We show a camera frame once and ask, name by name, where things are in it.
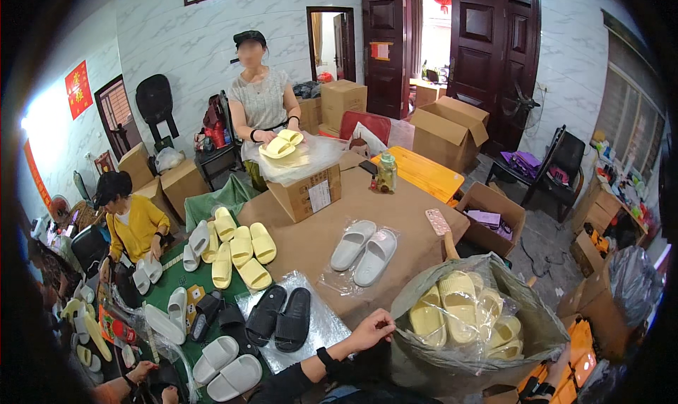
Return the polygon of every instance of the pink phone case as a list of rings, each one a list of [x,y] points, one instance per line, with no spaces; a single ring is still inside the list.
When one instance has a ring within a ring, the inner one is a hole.
[[[445,232],[452,231],[450,229],[450,225],[447,224],[447,222],[445,221],[445,217],[443,217],[442,213],[437,208],[427,210],[426,218],[428,219],[428,222],[430,222],[430,225],[433,227],[433,230],[435,230],[435,234],[438,235],[439,237],[445,235]]]

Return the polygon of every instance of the doorway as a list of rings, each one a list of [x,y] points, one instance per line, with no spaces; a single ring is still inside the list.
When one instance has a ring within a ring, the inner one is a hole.
[[[306,7],[311,78],[355,82],[355,31],[350,7]]]
[[[120,161],[123,155],[141,142],[139,128],[131,115],[123,75],[95,92],[94,101],[113,154]]]

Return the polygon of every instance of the woman in yellow cardigan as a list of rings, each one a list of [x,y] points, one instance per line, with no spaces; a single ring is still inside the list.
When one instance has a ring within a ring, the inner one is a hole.
[[[131,195],[131,177],[126,171],[108,171],[96,185],[94,204],[104,207],[111,232],[111,248],[100,269],[101,280],[108,282],[108,265],[120,260],[123,246],[136,264],[149,251],[160,260],[161,239],[169,232],[170,219],[146,196]]]

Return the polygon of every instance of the red paper banner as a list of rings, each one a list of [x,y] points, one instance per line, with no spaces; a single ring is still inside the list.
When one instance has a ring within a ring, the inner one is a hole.
[[[78,67],[66,76],[66,92],[69,93],[69,105],[73,120],[92,104],[87,64],[82,61]]]
[[[40,177],[40,173],[38,173],[38,167],[37,165],[35,165],[33,152],[30,149],[30,143],[28,140],[26,140],[26,143],[24,144],[24,154],[26,154],[26,161],[29,162],[30,175],[33,177],[35,186],[38,188],[38,193],[40,194],[40,197],[43,199],[45,207],[47,207],[47,211],[49,211],[49,208],[52,205],[52,198],[49,197],[49,193],[47,193],[47,188],[45,188],[45,184],[43,183],[42,178]]]

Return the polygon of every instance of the yellow cardigan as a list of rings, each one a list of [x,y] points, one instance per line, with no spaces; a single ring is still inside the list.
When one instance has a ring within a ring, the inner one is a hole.
[[[136,264],[148,251],[150,242],[160,226],[170,228],[170,219],[146,196],[132,195],[130,204],[130,224],[125,225],[114,214],[106,214],[108,231],[111,232],[111,256],[120,261],[123,246]]]

